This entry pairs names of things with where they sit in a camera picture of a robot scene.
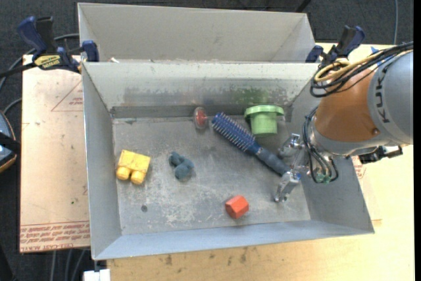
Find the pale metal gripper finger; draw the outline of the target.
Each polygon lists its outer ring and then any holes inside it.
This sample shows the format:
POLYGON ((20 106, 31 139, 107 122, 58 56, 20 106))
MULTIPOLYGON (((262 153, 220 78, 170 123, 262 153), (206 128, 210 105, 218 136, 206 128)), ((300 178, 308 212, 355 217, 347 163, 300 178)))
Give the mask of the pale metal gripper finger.
POLYGON ((301 181, 301 174, 299 172, 287 172, 286 173, 287 184, 285 186, 285 193, 290 194, 295 187, 297 187, 301 181))
POLYGON ((291 183, 291 173, 286 172, 278 184, 278 188, 276 190, 276 194, 274 196, 274 201, 276 203, 284 202, 288 199, 289 190, 290 190, 290 183, 291 183))

